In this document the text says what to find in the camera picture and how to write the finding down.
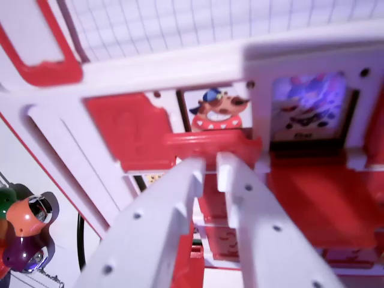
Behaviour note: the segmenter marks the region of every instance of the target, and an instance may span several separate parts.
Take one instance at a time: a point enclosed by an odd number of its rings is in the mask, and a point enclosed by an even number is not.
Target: cartoon dog sticker
[[[198,103],[199,106],[190,109],[195,115],[191,123],[193,132],[242,128],[239,114],[247,108],[249,100],[211,88],[204,93],[203,100],[199,100]]]

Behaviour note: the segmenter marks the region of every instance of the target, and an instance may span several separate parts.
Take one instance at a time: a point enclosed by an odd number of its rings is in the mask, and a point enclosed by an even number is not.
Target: white grid ceiling
[[[384,0],[65,0],[65,3],[90,61],[384,17]]]

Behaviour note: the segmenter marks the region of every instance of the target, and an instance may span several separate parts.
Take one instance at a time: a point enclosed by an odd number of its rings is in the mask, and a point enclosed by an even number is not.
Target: red plastic panel
[[[167,112],[151,104],[144,93],[85,100],[96,126],[115,159],[125,170],[161,170],[176,157],[203,157],[215,170],[216,154],[229,151],[253,167],[260,139],[248,140],[241,130],[172,133]]]
[[[382,88],[376,110],[365,137],[367,165],[384,164],[384,87]]]
[[[241,130],[168,134],[165,143],[182,160],[193,156],[204,157],[210,171],[216,170],[216,155],[221,151],[235,154],[253,169],[262,148],[260,138],[249,140]]]
[[[79,82],[83,78],[81,65],[74,57],[59,24],[46,0],[36,0],[47,24],[64,55],[62,62],[42,62],[38,66],[27,66],[17,54],[10,39],[0,24],[0,43],[20,75],[35,86],[53,86]]]
[[[384,172],[361,172],[360,176],[370,194],[384,205]]]
[[[202,246],[192,246],[193,223],[190,233],[180,237],[171,288],[202,288],[204,279],[204,253]]]
[[[239,261],[238,240],[235,229],[221,226],[205,226],[205,232],[214,259]]]
[[[324,255],[334,268],[371,269],[378,260],[374,249],[329,249]]]
[[[359,174],[342,165],[273,167],[268,186],[319,248],[374,248],[384,217]]]
[[[175,165],[175,153],[162,141],[172,132],[167,112],[153,106],[144,93],[92,98],[85,105],[125,171]]]
[[[199,198],[200,210],[206,223],[227,224],[227,208],[224,193],[217,190],[216,174],[205,175],[203,197]]]

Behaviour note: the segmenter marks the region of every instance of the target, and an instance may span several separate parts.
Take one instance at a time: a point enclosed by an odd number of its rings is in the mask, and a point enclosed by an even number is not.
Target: printed picture
[[[192,132],[252,127],[251,104],[247,95],[234,87],[184,92]]]
[[[273,142],[340,136],[349,105],[342,73],[279,78],[273,90]]]

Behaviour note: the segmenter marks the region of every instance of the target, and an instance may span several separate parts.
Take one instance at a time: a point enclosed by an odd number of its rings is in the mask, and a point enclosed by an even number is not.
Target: cartoon character
[[[249,100],[229,96],[227,91],[211,88],[199,100],[199,106],[190,109],[195,115],[192,120],[193,132],[203,130],[242,128],[239,113],[248,106]]]
[[[314,123],[317,127],[325,127],[340,113],[341,97],[333,93],[335,78],[326,79],[325,74],[317,75],[309,81],[302,81],[300,77],[291,77],[291,89],[287,99],[292,100],[290,106],[283,107],[282,112],[290,113],[290,121],[286,129],[293,126],[307,127]]]

